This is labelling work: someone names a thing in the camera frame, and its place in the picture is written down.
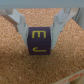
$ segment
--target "dark purple block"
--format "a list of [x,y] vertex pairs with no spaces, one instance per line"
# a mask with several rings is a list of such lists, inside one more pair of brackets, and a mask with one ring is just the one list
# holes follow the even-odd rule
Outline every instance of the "dark purple block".
[[29,27],[27,44],[31,55],[49,55],[51,50],[50,27]]

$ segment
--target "block front face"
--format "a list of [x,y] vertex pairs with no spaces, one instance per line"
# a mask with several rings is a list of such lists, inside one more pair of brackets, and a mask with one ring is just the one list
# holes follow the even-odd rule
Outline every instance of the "block front face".
[[50,54],[50,27],[30,27],[27,44],[31,55]]

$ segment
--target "brown surface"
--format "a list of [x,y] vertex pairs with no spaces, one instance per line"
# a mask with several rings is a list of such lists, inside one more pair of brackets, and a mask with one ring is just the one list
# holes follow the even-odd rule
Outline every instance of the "brown surface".
[[[60,9],[21,9],[29,26],[50,26]],[[0,16],[0,84],[51,84],[84,69],[84,30],[70,20],[51,55],[30,56],[19,33]]]

